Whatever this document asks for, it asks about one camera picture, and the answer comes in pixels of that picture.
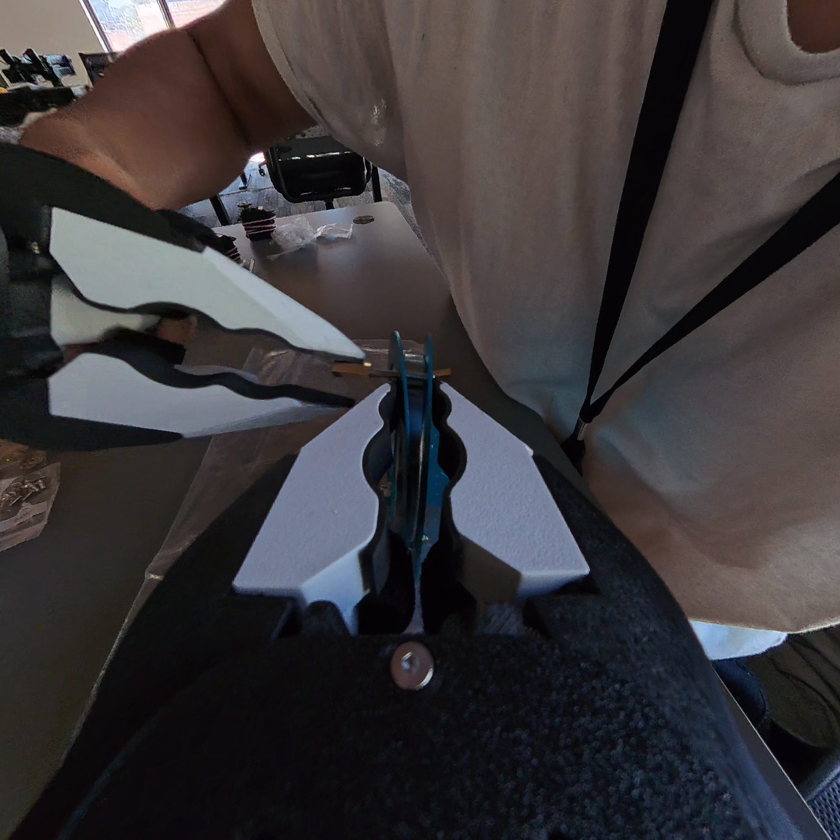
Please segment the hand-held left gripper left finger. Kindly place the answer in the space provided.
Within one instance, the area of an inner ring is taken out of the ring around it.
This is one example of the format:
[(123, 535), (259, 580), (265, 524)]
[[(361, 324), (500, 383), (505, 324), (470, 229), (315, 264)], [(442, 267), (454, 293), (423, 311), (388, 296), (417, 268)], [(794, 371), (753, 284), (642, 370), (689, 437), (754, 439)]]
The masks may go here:
[(396, 465), (400, 393), (381, 385), (306, 444), (234, 578), (241, 595), (328, 602), (352, 634), (402, 634), (415, 608)]

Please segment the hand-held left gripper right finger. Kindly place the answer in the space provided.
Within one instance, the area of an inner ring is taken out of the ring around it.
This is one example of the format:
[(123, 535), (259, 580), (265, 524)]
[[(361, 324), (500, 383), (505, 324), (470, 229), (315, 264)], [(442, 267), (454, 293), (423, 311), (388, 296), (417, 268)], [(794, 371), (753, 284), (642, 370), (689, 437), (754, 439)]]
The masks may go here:
[(420, 572), (423, 630), (469, 625), (590, 573), (532, 449), (447, 384), (435, 386), (437, 462), (447, 482)]

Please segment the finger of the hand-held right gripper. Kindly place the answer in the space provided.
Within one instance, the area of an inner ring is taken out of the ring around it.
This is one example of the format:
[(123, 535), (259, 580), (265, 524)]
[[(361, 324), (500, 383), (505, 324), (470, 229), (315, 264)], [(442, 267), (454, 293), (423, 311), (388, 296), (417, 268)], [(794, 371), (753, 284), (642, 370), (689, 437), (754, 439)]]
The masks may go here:
[(364, 356), (327, 320), (211, 248), (194, 251), (54, 207), (49, 253), (91, 304), (197, 312), (227, 331), (267, 333), (299, 350)]
[(206, 437), (304, 422), (355, 405), (297, 384), (264, 385), (220, 365), (171, 365), (153, 353), (85, 352), (47, 380), (54, 417)]

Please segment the blue round turntable assembly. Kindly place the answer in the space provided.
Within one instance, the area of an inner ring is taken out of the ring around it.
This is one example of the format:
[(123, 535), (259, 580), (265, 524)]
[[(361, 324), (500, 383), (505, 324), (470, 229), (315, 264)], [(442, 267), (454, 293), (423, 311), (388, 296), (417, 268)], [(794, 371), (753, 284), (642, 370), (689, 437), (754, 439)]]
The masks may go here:
[(390, 491), (389, 522), (419, 564), (438, 540), (448, 476), (438, 462), (440, 432), (434, 398), (434, 346), (427, 337), (419, 354), (406, 352), (394, 331), (388, 350), (395, 402), (391, 416), (392, 466), (386, 485)]

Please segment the person's right forearm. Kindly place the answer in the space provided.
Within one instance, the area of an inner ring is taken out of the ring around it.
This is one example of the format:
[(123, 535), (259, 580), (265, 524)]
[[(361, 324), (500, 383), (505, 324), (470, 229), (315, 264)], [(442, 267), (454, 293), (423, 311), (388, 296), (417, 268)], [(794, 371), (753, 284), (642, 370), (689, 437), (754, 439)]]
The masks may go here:
[(232, 1), (127, 50), (84, 99), (33, 122), (19, 142), (148, 207), (178, 210), (314, 125), (277, 71), (251, 3)]

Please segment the black servo motor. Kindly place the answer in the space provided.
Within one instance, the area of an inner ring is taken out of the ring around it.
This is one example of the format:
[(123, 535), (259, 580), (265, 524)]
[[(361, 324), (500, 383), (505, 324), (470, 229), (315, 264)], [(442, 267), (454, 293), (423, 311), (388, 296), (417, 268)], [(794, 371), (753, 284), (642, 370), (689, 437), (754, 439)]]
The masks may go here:
[(259, 242), (272, 239), (277, 228), (277, 217), (271, 210), (252, 203), (241, 203), (238, 208), (239, 222), (248, 240)]

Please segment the clear plastic bag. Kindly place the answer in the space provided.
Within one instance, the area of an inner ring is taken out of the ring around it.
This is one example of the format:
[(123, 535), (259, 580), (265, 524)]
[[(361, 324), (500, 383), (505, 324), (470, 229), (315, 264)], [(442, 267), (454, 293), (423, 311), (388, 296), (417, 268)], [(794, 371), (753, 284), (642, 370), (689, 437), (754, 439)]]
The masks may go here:
[[(383, 380), (338, 376), (331, 363), (294, 350), (269, 350), (255, 346), (245, 362), (245, 372), (261, 384), (291, 383), (322, 392), (350, 396), (355, 402), (371, 394)], [(185, 500), (145, 579), (163, 579), (173, 563), (213, 522), (276, 462), (293, 455), (335, 422), (338, 414), (319, 416), (289, 425), (263, 427), (209, 440), (209, 446)]]

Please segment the pile of small hardware bags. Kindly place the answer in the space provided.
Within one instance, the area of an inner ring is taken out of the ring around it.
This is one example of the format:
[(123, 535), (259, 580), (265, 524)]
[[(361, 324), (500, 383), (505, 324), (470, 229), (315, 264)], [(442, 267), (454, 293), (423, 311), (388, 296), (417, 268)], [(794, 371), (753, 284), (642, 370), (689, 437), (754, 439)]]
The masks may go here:
[(60, 485), (60, 463), (39, 449), (1, 441), (1, 551), (36, 539)]

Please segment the dark equipment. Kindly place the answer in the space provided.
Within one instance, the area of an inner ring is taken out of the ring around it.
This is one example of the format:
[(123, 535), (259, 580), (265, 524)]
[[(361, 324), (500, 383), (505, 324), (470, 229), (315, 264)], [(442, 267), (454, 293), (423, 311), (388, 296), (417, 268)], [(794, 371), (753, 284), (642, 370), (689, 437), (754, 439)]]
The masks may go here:
[(39, 55), (27, 49), (14, 56), (1, 49), (1, 126), (16, 128), (31, 113), (61, 109), (79, 98), (73, 87), (64, 85), (76, 70), (65, 54)]

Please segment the office window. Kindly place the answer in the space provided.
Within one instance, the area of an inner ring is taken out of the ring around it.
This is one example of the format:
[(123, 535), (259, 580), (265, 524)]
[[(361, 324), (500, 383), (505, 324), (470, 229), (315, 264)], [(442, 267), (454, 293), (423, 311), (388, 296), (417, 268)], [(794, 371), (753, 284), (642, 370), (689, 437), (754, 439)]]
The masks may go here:
[(107, 51), (122, 52), (167, 29), (182, 28), (222, 1), (80, 1)]

